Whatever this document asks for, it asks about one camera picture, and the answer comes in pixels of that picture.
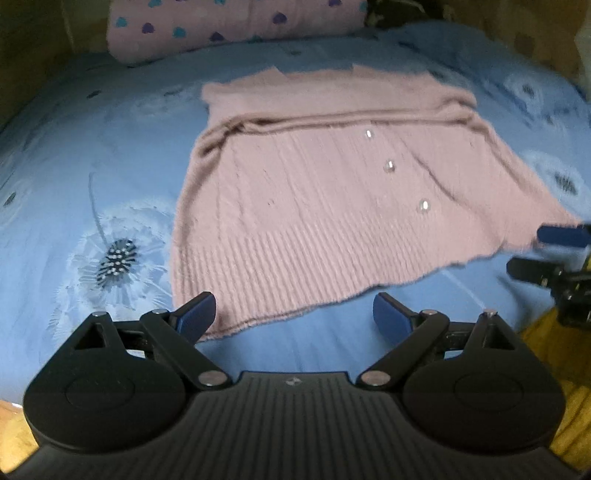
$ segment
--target ribbed black plastic surface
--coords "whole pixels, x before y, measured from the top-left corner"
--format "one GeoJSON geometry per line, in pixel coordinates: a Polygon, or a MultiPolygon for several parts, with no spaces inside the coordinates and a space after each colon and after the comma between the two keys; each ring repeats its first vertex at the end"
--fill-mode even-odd
{"type": "Polygon", "coordinates": [[[434,443],[389,394],[345,374],[244,373],[199,394],[161,437],[127,452],[82,456],[45,446],[15,480],[573,480],[545,449],[478,457],[434,443]]]}

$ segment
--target pink knit cardigan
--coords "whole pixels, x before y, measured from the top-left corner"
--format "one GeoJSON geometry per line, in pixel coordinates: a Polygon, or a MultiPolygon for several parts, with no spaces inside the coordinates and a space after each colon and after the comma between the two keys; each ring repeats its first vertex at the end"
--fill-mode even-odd
{"type": "Polygon", "coordinates": [[[470,92],[427,74],[271,69],[208,84],[203,99],[171,282],[177,306],[216,296],[207,338],[530,247],[544,222],[577,223],[470,92]]]}

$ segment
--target bed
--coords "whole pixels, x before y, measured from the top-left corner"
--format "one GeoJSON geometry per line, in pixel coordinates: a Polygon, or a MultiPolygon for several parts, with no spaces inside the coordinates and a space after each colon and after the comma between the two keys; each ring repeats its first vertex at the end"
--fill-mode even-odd
{"type": "MultiPolygon", "coordinates": [[[[470,55],[465,29],[437,25],[470,55]]],[[[226,82],[271,66],[283,72],[352,64],[428,71],[441,82],[470,89],[478,112],[566,208],[589,220],[589,106],[581,98],[575,107],[531,115],[530,90],[546,87],[533,66],[526,75],[529,89],[520,84],[525,100],[515,101],[506,89],[467,68],[463,57],[443,57],[422,27],[237,43],[136,67],[118,64],[108,54],[82,54],[70,62],[0,134],[0,397],[19,403],[33,376],[89,313],[107,310],[115,320],[129,320],[154,308],[173,308],[170,236],[190,151],[207,122],[200,100],[206,82],[226,82]],[[99,263],[120,239],[133,241],[137,262],[123,285],[103,288],[99,263]]],[[[529,68],[518,57],[508,58],[505,74],[529,68]]],[[[530,252],[574,267],[584,254],[530,252]]],[[[453,320],[475,321],[484,308],[494,308],[521,330],[552,301],[542,289],[510,281],[505,272],[510,256],[445,268],[382,290],[412,309],[441,310],[453,320]]],[[[252,370],[346,371],[355,378],[392,348],[372,320],[377,291],[197,348],[234,377],[252,370]]]]}

